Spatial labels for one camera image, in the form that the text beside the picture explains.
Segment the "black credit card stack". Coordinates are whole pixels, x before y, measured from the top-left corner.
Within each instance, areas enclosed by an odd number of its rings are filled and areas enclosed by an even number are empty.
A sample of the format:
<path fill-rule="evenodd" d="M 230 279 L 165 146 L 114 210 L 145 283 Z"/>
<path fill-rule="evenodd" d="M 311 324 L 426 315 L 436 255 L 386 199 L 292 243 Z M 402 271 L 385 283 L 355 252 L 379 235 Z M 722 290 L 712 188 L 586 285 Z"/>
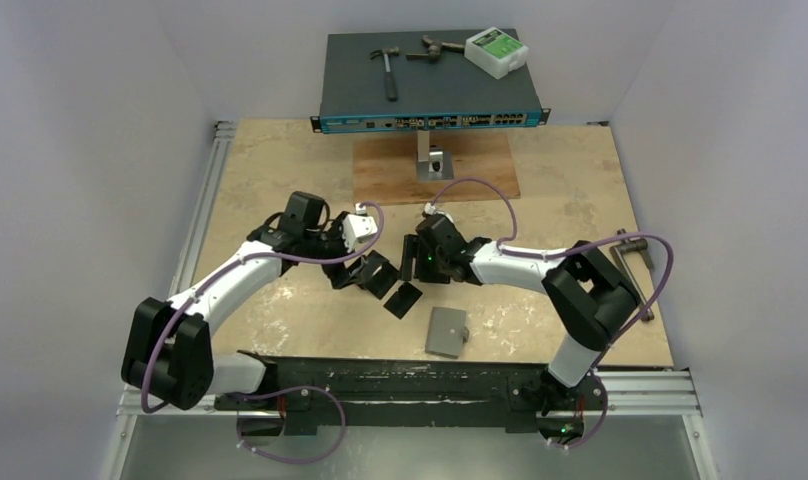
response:
<path fill-rule="evenodd" d="M 423 292 L 410 282 L 401 282 L 395 292 L 385 301 L 383 308 L 401 320 L 420 300 Z"/>

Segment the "grey card holder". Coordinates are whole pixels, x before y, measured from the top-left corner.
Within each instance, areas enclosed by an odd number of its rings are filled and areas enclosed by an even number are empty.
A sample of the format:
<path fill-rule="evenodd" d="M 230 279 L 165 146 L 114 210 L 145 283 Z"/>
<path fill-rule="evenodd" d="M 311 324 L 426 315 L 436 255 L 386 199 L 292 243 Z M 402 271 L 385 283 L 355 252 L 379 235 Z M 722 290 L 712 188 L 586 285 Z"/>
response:
<path fill-rule="evenodd" d="M 434 307 L 431 310 L 424 351 L 431 355 L 458 359 L 469 336 L 465 310 Z"/>

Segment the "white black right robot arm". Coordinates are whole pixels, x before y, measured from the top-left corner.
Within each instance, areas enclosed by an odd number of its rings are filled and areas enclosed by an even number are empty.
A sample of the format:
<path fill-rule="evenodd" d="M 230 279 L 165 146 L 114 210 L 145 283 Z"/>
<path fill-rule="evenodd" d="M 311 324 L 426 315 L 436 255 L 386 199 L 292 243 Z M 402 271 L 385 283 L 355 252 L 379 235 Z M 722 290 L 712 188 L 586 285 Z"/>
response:
<path fill-rule="evenodd" d="M 565 336 L 541 381 L 544 399 L 564 407 L 616 340 L 641 296 L 591 243 L 565 250 L 507 248 L 486 237 L 465 238 L 446 215 L 425 215 L 404 238 L 401 265 L 427 283 L 501 285 L 541 293 L 552 303 Z"/>

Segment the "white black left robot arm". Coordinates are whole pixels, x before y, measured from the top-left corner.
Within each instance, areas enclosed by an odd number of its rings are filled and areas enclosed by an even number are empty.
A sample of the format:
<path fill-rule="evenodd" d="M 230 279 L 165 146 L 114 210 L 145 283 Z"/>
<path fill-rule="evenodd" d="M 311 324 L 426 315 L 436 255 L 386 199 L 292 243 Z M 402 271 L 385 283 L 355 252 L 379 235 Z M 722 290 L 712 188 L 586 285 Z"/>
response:
<path fill-rule="evenodd" d="M 135 309 L 121 366 L 140 391 L 147 414 L 189 410 L 207 395 L 237 395 L 252 408 L 277 399 L 278 382 L 250 354 L 216 355 L 212 337 L 253 295 L 306 264 L 323 268 L 336 289 L 381 238 L 386 223 L 372 201 L 333 215 L 320 196 L 290 194 L 285 208 L 253 229 L 216 270 L 167 300 L 148 297 Z"/>

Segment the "brown wooden board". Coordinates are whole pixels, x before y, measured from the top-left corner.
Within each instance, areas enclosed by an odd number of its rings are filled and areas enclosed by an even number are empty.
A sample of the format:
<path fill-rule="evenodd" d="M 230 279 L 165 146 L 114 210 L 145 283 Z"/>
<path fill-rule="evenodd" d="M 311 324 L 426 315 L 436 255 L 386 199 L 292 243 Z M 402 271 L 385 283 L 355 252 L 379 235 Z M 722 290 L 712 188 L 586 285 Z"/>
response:
<path fill-rule="evenodd" d="M 373 135 L 353 146 L 353 198 L 381 205 L 425 203 L 453 181 L 480 178 L 520 196 L 508 138 L 501 133 Z"/>

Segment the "grey metal stand base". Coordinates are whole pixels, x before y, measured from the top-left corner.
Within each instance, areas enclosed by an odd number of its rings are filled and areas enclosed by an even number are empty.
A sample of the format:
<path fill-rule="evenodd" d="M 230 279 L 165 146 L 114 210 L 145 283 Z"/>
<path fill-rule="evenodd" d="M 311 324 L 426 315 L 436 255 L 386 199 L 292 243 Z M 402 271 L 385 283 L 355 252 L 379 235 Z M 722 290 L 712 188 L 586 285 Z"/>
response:
<path fill-rule="evenodd" d="M 417 131 L 416 174 L 420 182 L 454 179 L 451 153 L 431 143 L 428 130 Z"/>

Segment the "small hammer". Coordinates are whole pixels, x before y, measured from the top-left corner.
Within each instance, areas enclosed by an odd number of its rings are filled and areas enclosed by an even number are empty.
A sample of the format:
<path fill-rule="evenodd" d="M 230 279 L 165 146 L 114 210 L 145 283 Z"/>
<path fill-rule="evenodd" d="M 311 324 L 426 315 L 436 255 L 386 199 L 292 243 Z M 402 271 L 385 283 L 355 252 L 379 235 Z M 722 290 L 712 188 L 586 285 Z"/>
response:
<path fill-rule="evenodd" d="M 385 47 L 372 51 L 369 58 L 374 60 L 376 58 L 383 59 L 384 65 L 384 91 L 385 98 L 389 102 L 396 102 L 398 100 L 398 89 L 394 73 L 391 66 L 391 57 L 396 57 L 400 54 L 398 47 Z"/>

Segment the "dark metal clamp tool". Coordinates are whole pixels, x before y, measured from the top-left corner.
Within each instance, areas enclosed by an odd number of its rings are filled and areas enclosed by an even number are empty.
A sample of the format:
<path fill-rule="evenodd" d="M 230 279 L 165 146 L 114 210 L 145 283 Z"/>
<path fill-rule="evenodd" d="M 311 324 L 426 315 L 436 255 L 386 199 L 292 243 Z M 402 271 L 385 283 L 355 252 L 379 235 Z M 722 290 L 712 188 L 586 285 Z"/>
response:
<path fill-rule="evenodd" d="M 439 61 L 444 52 L 465 53 L 465 45 L 461 43 L 445 42 L 432 39 L 429 35 L 425 34 L 421 37 L 421 43 L 425 47 L 425 51 L 421 53 L 407 53 L 405 59 L 408 61 L 424 60 L 429 63 L 436 63 Z"/>

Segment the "white green plastic box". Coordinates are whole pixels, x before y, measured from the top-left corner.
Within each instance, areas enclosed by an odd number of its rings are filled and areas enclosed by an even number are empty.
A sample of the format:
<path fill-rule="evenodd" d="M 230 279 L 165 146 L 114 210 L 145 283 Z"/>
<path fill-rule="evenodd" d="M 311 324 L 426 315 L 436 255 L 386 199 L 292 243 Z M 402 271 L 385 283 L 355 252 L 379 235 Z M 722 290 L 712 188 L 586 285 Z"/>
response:
<path fill-rule="evenodd" d="M 464 44 L 464 57 L 495 79 L 523 67 L 528 54 L 527 45 L 496 27 L 469 37 Z"/>

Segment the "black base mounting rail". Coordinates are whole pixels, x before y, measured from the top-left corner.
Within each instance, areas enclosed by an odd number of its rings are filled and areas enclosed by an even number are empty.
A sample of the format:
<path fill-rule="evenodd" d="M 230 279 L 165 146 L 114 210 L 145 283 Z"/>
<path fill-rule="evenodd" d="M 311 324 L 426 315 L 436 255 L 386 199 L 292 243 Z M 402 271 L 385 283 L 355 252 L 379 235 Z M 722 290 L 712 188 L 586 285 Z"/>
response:
<path fill-rule="evenodd" d="M 321 426 L 500 428 L 575 440 L 607 406 L 602 382 L 586 375 L 566 388 L 543 364 L 266 357 L 260 391 L 223 394 L 214 406 L 284 416 L 286 435 Z"/>

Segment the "blue network switch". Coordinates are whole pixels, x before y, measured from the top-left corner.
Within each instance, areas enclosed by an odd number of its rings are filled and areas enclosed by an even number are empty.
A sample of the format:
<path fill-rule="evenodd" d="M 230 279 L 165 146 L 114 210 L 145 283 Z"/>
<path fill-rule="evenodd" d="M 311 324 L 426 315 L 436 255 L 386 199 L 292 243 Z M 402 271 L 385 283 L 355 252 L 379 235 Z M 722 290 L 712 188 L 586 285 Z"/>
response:
<path fill-rule="evenodd" d="M 316 133 L 367 133 L 417 130 L 463 130 L 537 127 L 551 111 L 536 92 L 528 67 L 502 79 L 491 77 L 463 54 L 444 52 L 439 61 L 408 61 L 421 53 L 423 35 L 462 43 L 471 30 L 404 31 L 331 34 L 327 38 L 322 100 L 312 117 Z M 384 91 L 382 58 L 369 54 L 398 47 L 391 57 L 398 100 Z"/>

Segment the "aluminium frame rail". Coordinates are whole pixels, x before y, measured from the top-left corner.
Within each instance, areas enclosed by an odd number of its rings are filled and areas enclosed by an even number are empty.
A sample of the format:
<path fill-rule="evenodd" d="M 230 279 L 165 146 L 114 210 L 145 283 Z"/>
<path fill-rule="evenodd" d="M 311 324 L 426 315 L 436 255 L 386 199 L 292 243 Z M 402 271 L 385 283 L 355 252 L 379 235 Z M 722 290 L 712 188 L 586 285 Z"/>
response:
<path fill-rule="evenodd" d="M 607 247 L 638 235 L 606 126 L 422 133 L 223 122 L 186 263 L 134 315 L 124 379 L 163 414 L 212 414 L 242 460 L 331 470 L 376 427 L 379 477 L 712 479 L 658 293 Z"/>

